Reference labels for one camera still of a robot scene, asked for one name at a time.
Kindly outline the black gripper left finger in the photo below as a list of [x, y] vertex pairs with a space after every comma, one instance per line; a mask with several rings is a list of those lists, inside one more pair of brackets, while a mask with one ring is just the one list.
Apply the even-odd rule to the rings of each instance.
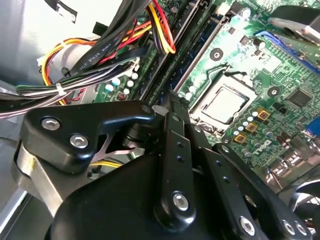
[[179, 96], [160, 115], [139, 100], [44, 107], [23, 119], [15, 157], [53, 217], [81, 187], [140, 157], [156, 157], [155, 218], [188, 227], [196, 217], [190, 141]]

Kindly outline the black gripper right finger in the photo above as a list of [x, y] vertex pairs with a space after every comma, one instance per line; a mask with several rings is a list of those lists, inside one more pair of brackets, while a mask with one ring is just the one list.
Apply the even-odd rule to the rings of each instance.
[[178, 99], [191, 152], [213, 188], [226, 240], [311, 240], [307, 226], [229, 147], [214, 146], [191, 123], [188, 101]]

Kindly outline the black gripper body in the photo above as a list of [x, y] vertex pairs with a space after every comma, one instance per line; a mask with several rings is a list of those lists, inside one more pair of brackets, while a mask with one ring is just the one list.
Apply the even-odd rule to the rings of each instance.
[[154, 203], [159, 160], [139, 157], [77, 189], [60, 205], [49, 240], [221, 240], [223, 235], [204, 176], [193, 174], [196, 219], [184, 231], [167, 231]]

